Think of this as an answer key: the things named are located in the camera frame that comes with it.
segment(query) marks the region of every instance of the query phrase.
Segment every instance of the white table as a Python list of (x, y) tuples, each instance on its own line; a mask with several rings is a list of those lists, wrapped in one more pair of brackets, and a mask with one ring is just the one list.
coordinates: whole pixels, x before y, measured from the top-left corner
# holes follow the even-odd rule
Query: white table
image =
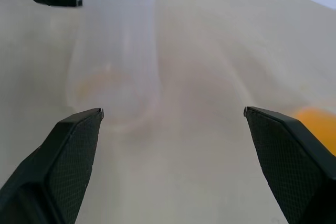
[[(0, 0), (0, 184), (72, 113), (78, 11)], [(335, 12), (308, 0), (158, 0), (157, 11), (157, 115), (101, 132), (77, 223), (286, 223), (243, 109), (333, 100)]]

